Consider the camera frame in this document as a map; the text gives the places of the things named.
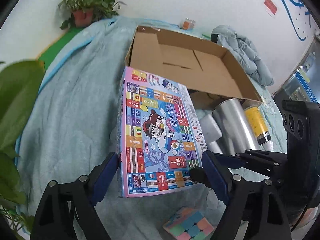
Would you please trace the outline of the large green leafy plant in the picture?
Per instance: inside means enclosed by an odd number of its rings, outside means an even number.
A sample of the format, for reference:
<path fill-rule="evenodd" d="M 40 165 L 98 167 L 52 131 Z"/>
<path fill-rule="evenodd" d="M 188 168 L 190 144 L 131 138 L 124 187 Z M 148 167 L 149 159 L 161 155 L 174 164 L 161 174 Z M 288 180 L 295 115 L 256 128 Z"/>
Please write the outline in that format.
<path fill-rule="evenodd" d="M 31 230 L 33 216 L 17 214 L 26 203 L 14 160 L 15 143 L 28 122 L 46 70 L 39 60 L 24 60 L 1 71 L 1 239 L 22 239 L 22 228 Z"/>

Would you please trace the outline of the potted plant red pot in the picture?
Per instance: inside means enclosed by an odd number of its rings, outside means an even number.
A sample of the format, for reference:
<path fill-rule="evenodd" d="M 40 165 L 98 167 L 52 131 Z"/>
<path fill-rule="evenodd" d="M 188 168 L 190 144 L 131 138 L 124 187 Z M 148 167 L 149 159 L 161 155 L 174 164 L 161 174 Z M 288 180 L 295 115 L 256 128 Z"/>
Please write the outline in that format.
<path fill-rule="evenodd" d="M 69 16 L 60 29 L 84 28 L 101 19 L 112 18 L 118 15 L 122 5 L 125 3 L 118 0 L 62 0 L 58 8 Z"/>

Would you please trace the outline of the crumpled light blue duvet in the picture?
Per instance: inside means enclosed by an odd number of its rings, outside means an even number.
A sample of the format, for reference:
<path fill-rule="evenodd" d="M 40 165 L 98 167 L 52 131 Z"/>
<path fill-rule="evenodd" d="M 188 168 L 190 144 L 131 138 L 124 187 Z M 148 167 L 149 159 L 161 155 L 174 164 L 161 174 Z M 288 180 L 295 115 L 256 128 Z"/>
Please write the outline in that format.
<path fill-rule="evenodd" d="M 228 49 L 245 73 L 263 86 L 274 84 L 273 76 L 260 58 L 253 42 L 230 25 L 219 25 L 211 33 L 211 41 Z"/>

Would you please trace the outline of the open cardboard box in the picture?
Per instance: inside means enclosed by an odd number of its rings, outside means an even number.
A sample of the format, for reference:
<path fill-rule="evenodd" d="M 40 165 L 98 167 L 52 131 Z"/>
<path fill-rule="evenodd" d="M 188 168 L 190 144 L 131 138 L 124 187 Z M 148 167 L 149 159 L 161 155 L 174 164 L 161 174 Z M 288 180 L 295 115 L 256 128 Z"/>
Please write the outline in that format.
<path fill-rule="evenodd" d="M 262 103 L 231 52 L 202 38 L 139 25 L 125 64 L 185 85 L 196 109 L 214 109 L 231 98 Z"/>

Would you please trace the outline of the green mat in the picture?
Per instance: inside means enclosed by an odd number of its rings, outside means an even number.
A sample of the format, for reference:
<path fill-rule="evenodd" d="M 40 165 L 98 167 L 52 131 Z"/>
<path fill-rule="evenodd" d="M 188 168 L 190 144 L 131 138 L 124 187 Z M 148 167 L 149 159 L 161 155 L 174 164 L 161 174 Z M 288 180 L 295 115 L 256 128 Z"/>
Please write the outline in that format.
<path fill-rule="evenodd" d="M 38 60 L 44 63 L 45 70 L 48 69 L 60 50 L 84 28 L 72 27 L 68 29 L 60 38 L 46 48 L 38 57 Z"/>

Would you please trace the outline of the red wall sign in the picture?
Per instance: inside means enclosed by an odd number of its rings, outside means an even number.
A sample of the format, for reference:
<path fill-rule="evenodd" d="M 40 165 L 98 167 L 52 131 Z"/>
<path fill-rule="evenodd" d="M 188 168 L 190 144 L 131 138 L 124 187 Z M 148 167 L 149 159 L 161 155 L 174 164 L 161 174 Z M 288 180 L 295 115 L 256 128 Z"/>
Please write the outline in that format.
<path fill-rule="evenodd" d="M 264 0 L 263 5 L 267 13 L 272 17 L 275 18 L 278 12 L 278 7 L 273 3 L 272 0 Z"/>

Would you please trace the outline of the pastel rubik's cube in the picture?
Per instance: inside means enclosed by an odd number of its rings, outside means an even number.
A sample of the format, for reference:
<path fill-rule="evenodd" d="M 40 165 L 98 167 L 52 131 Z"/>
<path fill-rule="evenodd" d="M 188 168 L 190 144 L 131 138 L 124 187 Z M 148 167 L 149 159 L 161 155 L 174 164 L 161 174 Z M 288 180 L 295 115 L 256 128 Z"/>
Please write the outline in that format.
<path fill-rule="evenodd" d="M 189 207 L 180 208 L 163 229 L 174 239 L 209 239 L 215 230 L 199 210 Z"/>

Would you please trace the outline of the light blue quilt bedspread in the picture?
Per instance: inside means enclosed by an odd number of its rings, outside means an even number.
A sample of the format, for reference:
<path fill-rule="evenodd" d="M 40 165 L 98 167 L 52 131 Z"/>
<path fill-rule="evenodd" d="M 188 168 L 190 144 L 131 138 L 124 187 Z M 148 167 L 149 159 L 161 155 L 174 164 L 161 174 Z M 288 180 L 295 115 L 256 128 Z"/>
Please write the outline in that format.
<path fill-rule="evenodd" d="M 22 132 L 17 168 L 34 215 L 51 180 L 75 181 L 116 149 L 119 84 L 137 26 L 176 31 L 156 20 L 116 17 L 78 33 L 50 64 Z M 163 224 L 181 207 L 199 209 L 217 225 L 225 209 L 212 189 L 197 184 L 170 194 L 121 198 L 116 179 L 96 211 L 112 239 L 170 239 Z"/>

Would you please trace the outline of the small orange label jar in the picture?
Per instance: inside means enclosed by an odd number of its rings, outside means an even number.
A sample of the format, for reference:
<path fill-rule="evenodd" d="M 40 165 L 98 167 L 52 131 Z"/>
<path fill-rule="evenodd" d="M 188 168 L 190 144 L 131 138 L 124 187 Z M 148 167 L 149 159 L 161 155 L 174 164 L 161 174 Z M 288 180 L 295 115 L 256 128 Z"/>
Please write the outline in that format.
<path fill-rule="evenodd" d="M 190 18 L 185 18 L 183 22 L 180 23 L 180 28 L 183 30 L 193 30 L 195 27 L 195 21 Z"/>

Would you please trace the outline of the white spray bottle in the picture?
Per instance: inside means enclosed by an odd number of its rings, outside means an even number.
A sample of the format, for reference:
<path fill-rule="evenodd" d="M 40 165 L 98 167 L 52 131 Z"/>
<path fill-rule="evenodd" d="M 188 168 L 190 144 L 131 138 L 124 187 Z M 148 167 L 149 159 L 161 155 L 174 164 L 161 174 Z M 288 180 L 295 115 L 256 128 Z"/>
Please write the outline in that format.
<path fill-rule="evenodd" d="M 222 150 L 217 141 L 222 137 L 222 132 L 211 114 L 205 115 L 200 120 L 200 126 L 208 150 L 222 154 Z"/>

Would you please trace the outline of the large silver metal can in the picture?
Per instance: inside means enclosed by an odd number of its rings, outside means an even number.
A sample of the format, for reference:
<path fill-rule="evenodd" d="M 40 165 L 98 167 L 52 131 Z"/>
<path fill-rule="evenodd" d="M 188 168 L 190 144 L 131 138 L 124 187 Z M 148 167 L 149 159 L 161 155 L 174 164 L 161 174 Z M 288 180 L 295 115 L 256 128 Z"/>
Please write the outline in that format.
<path fill-rule="evenodd" d="M 222 137 L 217 140 L 225 155 L 258 150 L 259 144 L 238 99 L 228 99 L 216 106 L 212 116 L 219 126 Z"/>

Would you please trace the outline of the yellow label jar black lid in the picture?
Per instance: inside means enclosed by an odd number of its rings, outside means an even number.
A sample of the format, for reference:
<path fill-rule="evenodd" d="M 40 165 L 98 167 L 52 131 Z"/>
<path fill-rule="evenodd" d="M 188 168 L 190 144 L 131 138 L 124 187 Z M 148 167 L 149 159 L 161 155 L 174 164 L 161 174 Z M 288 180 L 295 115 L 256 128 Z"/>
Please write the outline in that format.
<path fill-rule="evenodd" d="M 249 106 L 245 108 L 244 113 L 253 130 L 259 146 L 261 146 L 265 151 L 273 151 L 273 141 L 271 135 L 258 107 Z"/>

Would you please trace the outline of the colourful board game box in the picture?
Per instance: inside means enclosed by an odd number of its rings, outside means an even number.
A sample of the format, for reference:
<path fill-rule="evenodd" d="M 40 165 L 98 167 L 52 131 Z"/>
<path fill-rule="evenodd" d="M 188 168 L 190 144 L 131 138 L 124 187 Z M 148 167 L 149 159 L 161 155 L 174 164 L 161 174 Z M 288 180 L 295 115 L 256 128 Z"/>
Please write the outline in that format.
<path fill-rule="evenodd" d="M 121 195 L 156 196 L 190 188 L 206 150 L 187 88 L 125 67 L 118 113 Z"/>

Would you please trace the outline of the glass door cabinet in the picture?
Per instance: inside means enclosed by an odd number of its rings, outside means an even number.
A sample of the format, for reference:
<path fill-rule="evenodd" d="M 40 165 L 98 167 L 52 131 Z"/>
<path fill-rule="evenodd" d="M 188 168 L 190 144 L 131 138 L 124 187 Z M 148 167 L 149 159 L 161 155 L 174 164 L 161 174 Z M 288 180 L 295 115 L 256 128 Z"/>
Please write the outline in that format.
<path fill-rule="evenodd" d="M 283 100 L 319 103 L 319 32 L 311 42 L 298 67 L 274 95 L 275 103 L 281 107 Z"/>

